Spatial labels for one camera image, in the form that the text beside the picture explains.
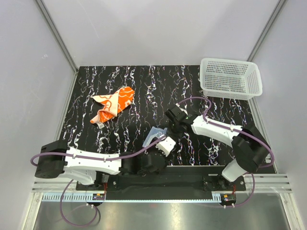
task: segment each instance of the perforated basket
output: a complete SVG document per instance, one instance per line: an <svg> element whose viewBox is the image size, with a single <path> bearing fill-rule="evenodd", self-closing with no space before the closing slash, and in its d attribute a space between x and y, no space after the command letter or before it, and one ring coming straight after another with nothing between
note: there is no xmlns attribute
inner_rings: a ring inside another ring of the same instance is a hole
<svg viewBox="0 0 307 230"><path fill-rule="evenodd" d="M260 72L253 62L204 58L200 79L205 96L249 100L262 94Z"/></svg>

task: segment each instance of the orange cloth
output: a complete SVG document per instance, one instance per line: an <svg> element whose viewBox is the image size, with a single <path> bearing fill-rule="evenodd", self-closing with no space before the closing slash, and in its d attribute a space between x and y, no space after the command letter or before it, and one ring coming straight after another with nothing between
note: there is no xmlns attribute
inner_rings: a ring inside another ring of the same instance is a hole
<svg viewBox="0 0 307 230"><path fill-rule="evenodd" d="M117 116L132 103L134 90L131 87L124 87L117 90L113 95L98 95L92 98L102 104L104 108L98 110L97 116L91 120L91 123L98 124L99 128L103 128L104 122Z"/></svg>

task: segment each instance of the black marbled table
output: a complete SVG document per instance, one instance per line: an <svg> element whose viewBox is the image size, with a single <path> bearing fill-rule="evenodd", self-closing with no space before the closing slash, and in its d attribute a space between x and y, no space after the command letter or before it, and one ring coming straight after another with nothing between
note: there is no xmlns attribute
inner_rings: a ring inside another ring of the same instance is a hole
<svg viewBox="0 0 307 230"><path fill-rule="evenodd" d="M199 66L95 66L80 67L61 132L69 146L100 153L135 152L151 127L167 127L164 112L191 96L202 96ZM102 108L93 95L113 94L121 86L135 90L134 103L99 129L90 120ZM217 121L246 125L252 121L248 101L209 98L208 116ZM195 100L183 105L188 113L202 113L207 103ZM232 149L214 139L186 134L177 140L170 165L225 165Z"/></svg>

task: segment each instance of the purple cable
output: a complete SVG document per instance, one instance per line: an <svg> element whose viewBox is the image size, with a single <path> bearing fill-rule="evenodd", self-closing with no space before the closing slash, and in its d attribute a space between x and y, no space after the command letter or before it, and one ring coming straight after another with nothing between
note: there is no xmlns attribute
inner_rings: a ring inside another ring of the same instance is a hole
<svg viewBox="0 0 307 230"><path fill-rule="evenodd" d="M211 125L218 126L218 127L220 127L220 128L225 128L225 129L231 130L231 129L230 129L229 127L227 127L227 126L223 126L223 125L221 125L221 124L217 124L217 123L214 123L214 122L211 122L211 121L208 121L208 120L207 120L206 114L207 114L207 112L209 111L209 109L211 108L211 105L212 105L211 101L210 101L209 99L207 99L207 98L204 98L204 97L189 97L189 98L186 98L186 99L182 100L182 101L179 102L178 104L181 104L181 103L183 103L183 102L185 102L185 101L187 101L187 100L191 100L191 99L201 99L201 100L205 100L205 101L207 101L207 102L209 103L208 108L205 109L205 111L204 111L203 114L202 114L202 117L203 117L203 119L204 119L206 122L208 122L208 123L211 124ZM273 163L274 163L274 161L275 161L275 157L274 157L274 154L273 154L273 152L272 152L272 150L270 149L269 146L267 146L263 141L261 141L260 139L254 137L253 135L251 135L251 134L249 134L249 133L247 133L247 132L244 132L244 131L238 130L238 129L233 129L233 130L234 130L235 132L241 133L241 134L243 134L243 135L245 135L245 136L247 136L247 137L249 137L249 138L251 138L251 139L257 141L257 142L260 143L263 147L265 147L265 148L267 149L267 151L270 153L270 155L271 155L271 162L270 162L269 164L260 166L261 168L270 167L270 166L273 165ZM252 188L252 190L251 190L250 196L249 196L248 199L247 199L246 201L244 201L243 203L236 205L236 207L243 206L243 205L246 204L246 203L251 199L251 197L254 195L254 191L255 191L255 177L254 177L254 175L253 175L252 173L251 173L251 176L252 176L252 178L253 178L253 188Z"/></svg>
<svg viewBox="0 0 307 230"><path fill-rule="evenodd" d="M153 143L151 143L150 145L146 146L145 148L141 149L140 151L137 151L136 153L127 155L127 156L121 156L121 157L114 157L114 158L107 158L106 161L115 161L115 160L119 160L119 159L126 159L126 158L130 158L130 157L135 157L139 154L141 154L142 152L145 152L146 150L148 150L149 148L151 148L152 146L156 145L157 143L161 142L162 140L164 140L166 138L166 136L162 135L160 138L158 138L157 140L155 140ZM30 159L30 163L34 166L37 166L36 163L34 163L34 159L37 157L43 157L43 156L50 156L50 155L56 155L56 156L64 156L64 157L73 157L73 154L70 153L64 153L64 152L43 152L40 154L37 154L35 156L33 156ZM104 161L104 158L98 158L98 157L87 157L87 156L80 156L80 155L76 155L76 158L83 158L83 159L90 159L90 160L97 160L97 161Z"/></svg>
<svg viewBox="0 0 307 230"><path fill-rule="evenodd" d="M59 200L59 212L61 213L61 216L62 216L63 220L65 220L66 223L68 223L68 224L70 224L70 225L72 225L72 226L74 226L74 227L80 227L80 228L88 227L88 226L89 226L91 223L93 223L93 221L96 219L97 214L98 214L98 212L99 212L99 210L98 210L98 208L97 208L96 206L93 206L93 207L95 208L95 211L96 211L96 212L95 212L95 215L94 215L93 219L92 219L90 222L88 222L87 224L79 225L79 224L71 223L69 220L66 219L66 217L65 217L64 214L63 214L62 202L63 202L64 194L65 194L67 188L69 187L69 185L70 185L72 182L73 182L73 180L71 180L71 181L66 185L66 187L64 188L64 191L63 191L63 193L62 193L62 195L61 195L61 198L60 198L60 200Z"/></svg>
<svg viewBox="0 0 307 230"><path fill-rule="evenodd" d="M178 104L181 104L181 103L183 103L183 102L185 102L185 101L187 101L187 100L191 100L191 99L201 99L201 100L205 100L205 101L209 102L208 108L205 109L205 111L204 111L203 114L202 114L202 117L203 117L203 119L204 119L206 122L208 122L208 123L211 124L211 125L218 126L218 127L220 127L220 128L225 128L225 129L227 129L227 130L231 130L230 127L223 126L223 125L221 125L221 124L217 124L217 123L214 123L214 122L212 122L212 121L207 121L206 114L207 114L207 112L209 111L209 109L211 108L211 105L212 105L211 101L210 101L209 99L207 99L207 98L204 98L204 97L189 97L189 98L186 98L186 99L182 100L182 101L179 102ZM273 154L272 150L270 149L270 147L267 146L263 141L261 141L260 139L254 137L253 135L251 135L251 134L249 134L249 133L247 133L247 132L244 132L244 131L242 131L242 130L234 129L234 131L235 131L235 132L238 132L238 133L241 133L241 134L243 134L243 135L245 135L245 136L247 136L247 137L249 137L249 138L255 140L256 142L258 142L259 144L261 144L263 147L265 147L265 148L267 149L267 151L270 153L271 162L268 163L268 164L265 164L265 165L260 166L261 168L270 167L270 166L272 166L272 165L274 164L274 161L275 161L274 154Z"/></svg>
<svg viewBox="0 0 307 230"><path fill-rule="evenodd" d="M66 214L66 216L65 217L67 217L67 216L70 216L71 214L73 214L76 210L78 210L78 209L80 209L80 208L82 208L82 207L86 207L87 205L86 204L84 204L84 205L80 205L80 206L77 206L77 207L75 207L72 211L70 211L68 214ZM60 219L57 219L57 220L50 220L49 219L49 211L48 211L48 209L47 209L47 218L48 218L48 220L51 222L51 223L58 223L58 222L60 222L61 220L63 220L63 218L61 217ZM96 223L96 224L98 224L99 222L100 222L100 219L101 219L101 214L100 214L100 211L99 211L99 209L98 209L98 215L99 215L99 220L98 220L98 222Z"/></svg>

